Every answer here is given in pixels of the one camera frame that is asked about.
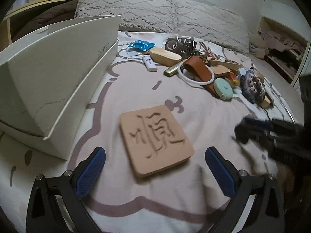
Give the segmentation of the purple crochet piece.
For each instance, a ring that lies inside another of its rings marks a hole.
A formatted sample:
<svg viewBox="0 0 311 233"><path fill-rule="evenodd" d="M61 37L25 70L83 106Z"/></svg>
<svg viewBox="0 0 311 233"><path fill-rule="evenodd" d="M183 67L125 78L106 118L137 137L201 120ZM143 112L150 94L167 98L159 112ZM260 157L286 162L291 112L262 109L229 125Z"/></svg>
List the purple crochet piece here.
<svg viewBox="0 0 311 233"><path fill-rule="evenodd" d="M260 104L265 98L265 87L260 78L251 70L240 78L242 95L252 104Z"/></svg>

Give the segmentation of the mint green tape measure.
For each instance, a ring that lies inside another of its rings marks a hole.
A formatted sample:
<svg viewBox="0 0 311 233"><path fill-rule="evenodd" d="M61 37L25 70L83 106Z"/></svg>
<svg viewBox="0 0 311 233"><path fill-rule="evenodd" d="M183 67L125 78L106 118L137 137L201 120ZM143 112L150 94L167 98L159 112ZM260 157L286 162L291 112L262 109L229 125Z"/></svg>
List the mint green tape measure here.
<svg viewBox="0 0 311 233"><path fill-rule="evenodd" d="M214 90L219 98L223 101L231 100L233 97L233 89L230 84L223 78L215 79L213 83Z"/></svg>

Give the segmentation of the brown leather sleeve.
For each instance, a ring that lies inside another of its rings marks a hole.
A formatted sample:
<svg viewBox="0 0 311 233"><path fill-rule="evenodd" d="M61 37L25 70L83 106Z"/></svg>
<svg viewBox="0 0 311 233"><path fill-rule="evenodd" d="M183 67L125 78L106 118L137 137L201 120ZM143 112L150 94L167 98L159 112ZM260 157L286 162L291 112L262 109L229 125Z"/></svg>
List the brown leather sleeve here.
<svg viewBox="0 0 311 233"><path fill-rule="evenodd" d="M181 74L182 78L185 81L196 83L201 86L207 86L212 84L215 80L214 72L211 70L210 67L206 66L202 59L198 56L192 56L188 58L183 63L183 68L200 79L200 81L194 81L188 77L185 77L184 74Z"/></svg>

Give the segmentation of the carved wooden character block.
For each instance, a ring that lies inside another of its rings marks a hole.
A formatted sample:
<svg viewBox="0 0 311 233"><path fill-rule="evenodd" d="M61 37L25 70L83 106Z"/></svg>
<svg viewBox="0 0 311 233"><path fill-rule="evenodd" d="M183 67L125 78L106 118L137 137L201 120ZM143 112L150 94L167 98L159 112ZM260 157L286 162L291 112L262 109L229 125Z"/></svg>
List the carved wooden character block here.
<svg viewBox="0 0 311 233"><path fill-rule="evenodd" d="M120 128L134 172L142 178L186 162L195 152L164 105L122 113Z"/></svg>

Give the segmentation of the oval wooden block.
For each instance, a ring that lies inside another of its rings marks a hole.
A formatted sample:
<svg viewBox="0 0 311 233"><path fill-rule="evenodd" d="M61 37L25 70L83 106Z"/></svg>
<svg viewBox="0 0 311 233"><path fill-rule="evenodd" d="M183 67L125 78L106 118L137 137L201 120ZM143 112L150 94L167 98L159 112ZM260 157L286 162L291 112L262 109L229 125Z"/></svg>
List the oval wooden block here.
<svg viewBox="0 0 311 233"><path fill-rule="evenodd" d="M259 106L263 109L274 108L275 103L273 98L268 93L266 93L263 101L259 103Z"/></svg>

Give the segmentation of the metal rod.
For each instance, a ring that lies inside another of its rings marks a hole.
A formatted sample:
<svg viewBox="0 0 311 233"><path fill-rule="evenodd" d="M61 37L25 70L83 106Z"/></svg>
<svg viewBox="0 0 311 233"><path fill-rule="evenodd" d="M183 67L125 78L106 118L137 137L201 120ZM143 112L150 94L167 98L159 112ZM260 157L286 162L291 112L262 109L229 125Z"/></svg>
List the metal rod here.
<svg viewBox="0 0 311 233"><path fill-rule="evenodd" d="M264 87L266 90L267 97L271 102L271 107L269 108L269 114L272 118L282 119L292 123L298 123L297 119L294 117L292 110L282 97L279 91L273 86L273 84L266 78L264 78Z"/></svg>

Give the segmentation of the small wooden block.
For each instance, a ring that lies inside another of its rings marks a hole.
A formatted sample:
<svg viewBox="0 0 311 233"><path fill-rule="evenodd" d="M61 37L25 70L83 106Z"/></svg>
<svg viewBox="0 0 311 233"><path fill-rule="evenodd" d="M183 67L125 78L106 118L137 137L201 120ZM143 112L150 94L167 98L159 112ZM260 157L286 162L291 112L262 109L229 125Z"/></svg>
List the small wooden block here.
<svg viewBox="0 0 311 233"><path fill-rule="evenodd" d="M226 77L230 74L231 70L223 65L210 66L216 78Z"/></svg>

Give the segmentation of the long wooden strip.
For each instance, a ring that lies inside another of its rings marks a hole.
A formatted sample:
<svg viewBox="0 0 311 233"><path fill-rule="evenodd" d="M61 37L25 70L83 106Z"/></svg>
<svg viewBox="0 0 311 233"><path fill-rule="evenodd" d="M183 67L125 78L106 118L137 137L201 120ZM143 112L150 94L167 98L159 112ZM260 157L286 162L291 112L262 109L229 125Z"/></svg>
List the long wooden strip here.
<svg viewBox="0 0 311 233"><path fill-rule="evenodd" d="M234 72L236 72L238 69L242 68L243 66L241 64L233 63L233 62L225 62L225 61L217 61L217 60L210 60L208 61L208 64L210 66L224 66Z"/></svg>

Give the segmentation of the beige plush cushion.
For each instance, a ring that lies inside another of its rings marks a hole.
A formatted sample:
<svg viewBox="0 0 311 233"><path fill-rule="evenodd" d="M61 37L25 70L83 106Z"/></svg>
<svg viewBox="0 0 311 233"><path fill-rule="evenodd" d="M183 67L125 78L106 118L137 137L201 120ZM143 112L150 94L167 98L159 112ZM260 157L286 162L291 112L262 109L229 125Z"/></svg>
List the beige plush cushion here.
<svg viewBox="0 0 311 233"><path fill-rule="evenodd" d="M259 59L264 59L269 54L266 42L257 34L249 33L249 53Z"/></svg>

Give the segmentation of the brass metal bar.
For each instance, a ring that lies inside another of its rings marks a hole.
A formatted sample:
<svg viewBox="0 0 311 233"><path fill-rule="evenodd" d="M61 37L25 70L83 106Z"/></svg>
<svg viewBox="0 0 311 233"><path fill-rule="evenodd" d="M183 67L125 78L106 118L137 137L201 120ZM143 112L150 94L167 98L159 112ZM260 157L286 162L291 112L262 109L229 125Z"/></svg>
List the brass metal bar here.
<svg viewBox="0 0 311 233"><path fill-rule="evenodd" d="M167 77L172 77L178 73L178 64L171 66L170 68L163 71L163 74Z"/></svg>

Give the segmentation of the oval wooden box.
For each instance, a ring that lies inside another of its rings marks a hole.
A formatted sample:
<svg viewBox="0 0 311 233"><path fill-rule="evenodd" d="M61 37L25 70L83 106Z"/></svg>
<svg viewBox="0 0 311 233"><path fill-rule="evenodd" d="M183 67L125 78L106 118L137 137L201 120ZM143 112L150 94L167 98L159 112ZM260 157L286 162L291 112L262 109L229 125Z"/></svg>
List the oval wooden box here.
<svg viewBox="0 0 311 233"><path fill-rule="evenodd" d="M182 57L179 54L157 47L150 50L150 57L155 63L167 67L172 67L182 61Z"/></svg>

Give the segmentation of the white usb stick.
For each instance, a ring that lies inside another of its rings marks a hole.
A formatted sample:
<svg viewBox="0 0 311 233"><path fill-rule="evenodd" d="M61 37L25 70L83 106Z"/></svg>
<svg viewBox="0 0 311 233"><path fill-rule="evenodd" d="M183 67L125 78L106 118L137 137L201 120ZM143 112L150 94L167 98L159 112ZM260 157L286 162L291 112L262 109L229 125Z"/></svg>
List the white usb stick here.
<svg viewBox="0 0 311 233"><path fill-rule="evenodd" d="M143 59L143 62L145 64L148 72L157 72L158 71L154 61L151 59L150 56L144 56L144 57L142 57L142 59Z"/></svg>

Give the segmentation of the right beige knitted pillow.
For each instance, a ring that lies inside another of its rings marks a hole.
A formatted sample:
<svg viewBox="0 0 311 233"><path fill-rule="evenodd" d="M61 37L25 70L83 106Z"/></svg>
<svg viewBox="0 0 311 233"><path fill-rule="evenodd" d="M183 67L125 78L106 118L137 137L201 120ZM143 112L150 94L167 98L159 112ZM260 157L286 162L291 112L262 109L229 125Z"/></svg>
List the right beige knitted pillow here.
<svg viewBox="0 0 311 233"><path fill-rule="evenodd" d="M249 53L249 36L245 20L221 7L192 0L173 0L175 33L197 37L236 52Z"/></svg>

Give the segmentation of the beige knitted pillow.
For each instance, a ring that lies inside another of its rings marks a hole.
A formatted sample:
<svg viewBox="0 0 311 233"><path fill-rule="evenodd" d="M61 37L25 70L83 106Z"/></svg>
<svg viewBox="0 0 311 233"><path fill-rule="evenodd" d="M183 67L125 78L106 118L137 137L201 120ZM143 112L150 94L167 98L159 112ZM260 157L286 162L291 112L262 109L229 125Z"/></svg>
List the beige knitted pillow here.
<svg viewBox="0 0 311 233"><path fill-rule="evenodd" d="M249 53L249 36L245 20L221 7L192 0L173 0L175 33L197 37L236 52Z"/></svg>
<svg viewBox="0 0 311 233"><path fill-rule="evenodd" d="M78 0L75 18L118 16L119 30L172 33L176 12L172 0Z"/></svg>

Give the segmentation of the white shoe box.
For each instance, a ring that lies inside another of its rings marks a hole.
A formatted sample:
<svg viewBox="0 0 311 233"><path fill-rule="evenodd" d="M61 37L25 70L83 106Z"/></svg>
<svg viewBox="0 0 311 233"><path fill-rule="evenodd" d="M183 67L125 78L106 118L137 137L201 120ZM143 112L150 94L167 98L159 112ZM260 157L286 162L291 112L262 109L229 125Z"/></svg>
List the white shoe box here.
<svg viewBox="0 0 311 233"><path fill-rule="evenodd" d="M118 16L62 21L1 52L1 122L45 137L83 78L118 38Z"/></svg>

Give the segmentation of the blue foil packet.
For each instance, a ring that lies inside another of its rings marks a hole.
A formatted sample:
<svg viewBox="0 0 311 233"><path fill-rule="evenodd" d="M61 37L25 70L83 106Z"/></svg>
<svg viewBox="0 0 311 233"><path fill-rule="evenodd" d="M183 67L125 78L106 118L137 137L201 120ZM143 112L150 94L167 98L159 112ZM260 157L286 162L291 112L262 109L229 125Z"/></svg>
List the blue foil packet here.
<svg viewBox="0 0 311 233"><path fill-rule="evenodd" d="M143 41L143 40L136 40L134 42L131 42L128 46L127 49L131 50L140 50L142 52L146 52L153 48L155 46L155 43L150 43L148 41Z"/></svg>

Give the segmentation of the left beige knitted pillow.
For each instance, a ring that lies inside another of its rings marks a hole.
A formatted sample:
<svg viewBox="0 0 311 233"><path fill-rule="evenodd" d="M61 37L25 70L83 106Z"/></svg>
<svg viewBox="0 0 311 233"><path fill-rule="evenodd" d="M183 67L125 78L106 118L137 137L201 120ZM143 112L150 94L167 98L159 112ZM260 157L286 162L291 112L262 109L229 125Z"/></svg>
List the left beige knitted pillow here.
<svg viewBox="0 0 311 233"><path fill-rule="evenodd" d="M119 30L172 33L176 12L172 0L78 0L75 18L118 16Z"/></svg>

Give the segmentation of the wooden bedside shelf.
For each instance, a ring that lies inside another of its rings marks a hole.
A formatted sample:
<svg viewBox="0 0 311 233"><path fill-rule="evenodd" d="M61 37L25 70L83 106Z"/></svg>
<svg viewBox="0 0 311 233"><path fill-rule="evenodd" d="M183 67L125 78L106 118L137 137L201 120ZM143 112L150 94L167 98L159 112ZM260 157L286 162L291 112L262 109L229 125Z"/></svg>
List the wooden bedside shelf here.
<svg viewBox="0 0 311 233"><path fill-rule="evenodd" d="M73 19L78 0L37 0L7 12L1 21L1 50L47 25Z"/></svg>

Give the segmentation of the brown folded blanket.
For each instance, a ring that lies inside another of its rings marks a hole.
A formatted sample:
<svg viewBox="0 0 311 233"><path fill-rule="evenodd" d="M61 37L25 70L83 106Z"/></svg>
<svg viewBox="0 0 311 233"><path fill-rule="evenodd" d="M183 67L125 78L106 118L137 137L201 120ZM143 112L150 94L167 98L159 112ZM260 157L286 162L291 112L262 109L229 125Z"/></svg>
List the brown folded blanket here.
<svg viewBox="0 0 311 233"><path fill-rule="evenodd" d="M47 25L74 19L77 0L39 5L10 18L12 42Z"/></svg>

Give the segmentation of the wall niche with clothes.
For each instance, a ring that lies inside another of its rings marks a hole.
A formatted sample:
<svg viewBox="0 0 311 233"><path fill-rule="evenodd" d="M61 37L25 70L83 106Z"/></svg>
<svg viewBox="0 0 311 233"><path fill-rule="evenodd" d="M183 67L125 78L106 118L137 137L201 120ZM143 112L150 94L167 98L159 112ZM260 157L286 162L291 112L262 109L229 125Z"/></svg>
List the wall niche with clothes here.
<svg viewBox="0 0 311 233"><path fill-rule="evenodd" d="M306 61L310 41L284 24L264 16L257 33L268 47L265 61L290 85L294 85Z"/></svg>

